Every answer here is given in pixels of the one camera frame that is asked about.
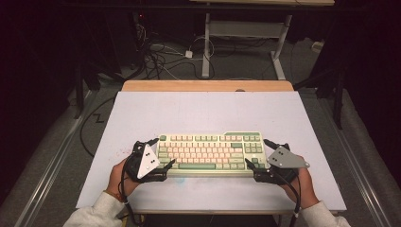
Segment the green and cream keyboard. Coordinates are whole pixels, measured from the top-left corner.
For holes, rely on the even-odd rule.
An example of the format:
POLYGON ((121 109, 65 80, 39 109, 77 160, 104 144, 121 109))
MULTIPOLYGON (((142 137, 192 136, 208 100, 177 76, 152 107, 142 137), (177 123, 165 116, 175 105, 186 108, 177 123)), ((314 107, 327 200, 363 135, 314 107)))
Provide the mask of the green and cream keyboard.
POLYGON ((223 134, 162 134, 156 154, 174 177, 251 177, 247 161, 268 168, 259 132, 229 131, 223 134))

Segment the person's left hand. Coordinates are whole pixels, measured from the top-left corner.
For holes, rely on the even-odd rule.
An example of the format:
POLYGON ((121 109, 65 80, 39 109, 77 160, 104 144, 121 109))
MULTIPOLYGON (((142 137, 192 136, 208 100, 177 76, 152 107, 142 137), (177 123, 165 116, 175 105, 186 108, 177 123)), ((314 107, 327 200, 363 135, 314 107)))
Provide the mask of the person's left hand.
POLYGON ((126 196, 129 196, 139 183, 131 180, 127 174, 123 172, 126 159, 112 168, 108 186, 105 191, 116 198, 118 201, 123 202, 126 196))

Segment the person's right hand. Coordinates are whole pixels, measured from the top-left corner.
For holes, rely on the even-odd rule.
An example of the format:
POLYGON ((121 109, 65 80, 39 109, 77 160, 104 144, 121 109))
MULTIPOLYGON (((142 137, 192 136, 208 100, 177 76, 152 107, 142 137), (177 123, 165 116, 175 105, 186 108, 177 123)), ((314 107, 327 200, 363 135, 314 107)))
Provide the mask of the person's right hand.
POLYGON ((300 196, 302 209, 308 209, 320 203, 313 188, 311 175, 306 168, 299 169, 298 177, 291 182, 291 185, 300 196))

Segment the black stand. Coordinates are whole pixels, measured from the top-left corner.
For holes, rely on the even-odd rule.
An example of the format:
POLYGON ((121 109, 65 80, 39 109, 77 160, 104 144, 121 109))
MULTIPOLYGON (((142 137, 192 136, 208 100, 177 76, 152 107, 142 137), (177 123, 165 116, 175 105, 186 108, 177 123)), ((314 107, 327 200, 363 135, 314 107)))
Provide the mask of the black stand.
POLYGON ((75 85, 76 85, 76 114, 75 119, 81 116, 84 108, 83 83, 86 83, 90 91, 98 91, 100 82, 97 78, 97 67, 92 61, 79 63, 75 68, 75 85))
POLYGON ((314 87, 316 89, 317 98, 332 97, 334 100, 332 110, 333 120, 339 130, 342 129, 341 109, 344 73, 345 69, 343 67, 327 68, 293 85, 295 91, 301 88, 314 87))

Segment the white-framed desk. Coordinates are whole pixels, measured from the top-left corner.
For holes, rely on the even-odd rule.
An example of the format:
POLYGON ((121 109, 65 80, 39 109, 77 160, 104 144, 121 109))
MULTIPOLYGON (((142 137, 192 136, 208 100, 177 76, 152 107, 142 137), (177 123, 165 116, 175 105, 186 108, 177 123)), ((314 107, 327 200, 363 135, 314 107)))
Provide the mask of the white-framed desk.
MULTIPOLYGON (((191 0, 199 2, 202 7, 216 7, 222 4, 224 7, 273 7, 278 9, 303 9, 332 7, 334 0, 191 0)), ((211 78, 212 63, 211 57, 215 47, 211 41, 212 37, 239 37, 239 38, 262 38, 277 39, 277 47, 270 52, 271 63, 275 76, 279 80, 285 80, 285 74, 280 62, 280 54, 287 37, 292 19, 292 13, 286 13, 282 22, 251 22, 241 19, 212 19, 211 13, 205 13, 204 22, 204 48, 202 54, 201 77, 203 79, 211 78)))

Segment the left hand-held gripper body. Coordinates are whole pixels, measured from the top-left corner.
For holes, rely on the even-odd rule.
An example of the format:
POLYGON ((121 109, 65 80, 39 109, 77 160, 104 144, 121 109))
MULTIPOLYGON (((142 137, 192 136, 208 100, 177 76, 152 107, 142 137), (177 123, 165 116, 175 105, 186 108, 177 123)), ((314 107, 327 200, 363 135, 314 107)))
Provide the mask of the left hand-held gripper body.
POLYGON ((125 172, 137 183, 163 182, 166 169, 159 168, 160 161, 147 143, 137 141, 125 163, 125 172))

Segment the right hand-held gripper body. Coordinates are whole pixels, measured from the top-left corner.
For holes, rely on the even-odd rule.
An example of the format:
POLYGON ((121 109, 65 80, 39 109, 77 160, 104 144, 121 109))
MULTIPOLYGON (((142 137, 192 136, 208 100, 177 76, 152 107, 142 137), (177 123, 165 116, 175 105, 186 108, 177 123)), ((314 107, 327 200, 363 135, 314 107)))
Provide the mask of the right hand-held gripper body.
POLYGON ((292 153, 288 144, 279 145, 267 159, 269 167, 256 167, 253 178, 260 183, 284 185, 291 183, 299 174, 299 168, 309 168, 310 164, 292 153))

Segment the metal floor rail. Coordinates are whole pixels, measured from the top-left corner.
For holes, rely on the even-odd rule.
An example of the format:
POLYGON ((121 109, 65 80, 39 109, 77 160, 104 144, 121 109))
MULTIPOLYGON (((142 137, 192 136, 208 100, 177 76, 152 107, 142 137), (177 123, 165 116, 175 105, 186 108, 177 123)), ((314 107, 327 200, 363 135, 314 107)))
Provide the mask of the metal floor rail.
POLYGON ((43 206, 43 203, 55 182, 60 169, 64 163, 64 160, 69 152, 70 145, 76 134, 78 133, 78 129, 81 127, 82 122, 84 120, 85 115, 89 112, 89 108, 93 105, 96 100, 97 92, 89 91, 83 100, 84 107, 80 112, 79 116, 77 116, 73 125, 66 133, 63 138, 59 148, 57 149, 56 154, 50 160, 47 165, 45 172, 41 179, 39 180, 37 186, 35 187, 32 195, 30 196, 28 202, 24 210, 22 211, 20 217, 17 219, 14 227, 31 227, 35 218, 37 217, 40 209, 43 206))
POLYGON ((369 182, 367 176, 363 172, 361 165, 357 160, 357 157, 352 151, 352 148, 347 141, 345 134, 343 133, 343 130, 340 130, 335 123, 329 103, 326 100, 321 99, 320 105, 325 116, 328 118, 331 127, 340 140, 340 150, 342 152, 342 155, 344 156, 345 163, 350 168, 351 175, 356 181, 356 185, 359 189, 361 197, 364 199, 364 202, 366 203, 367 208, 369 209, 369 212, 374 219, 376 227, 392 227, 391 222, 385 214, 383 206, 380 203, 372 184, 369 182))

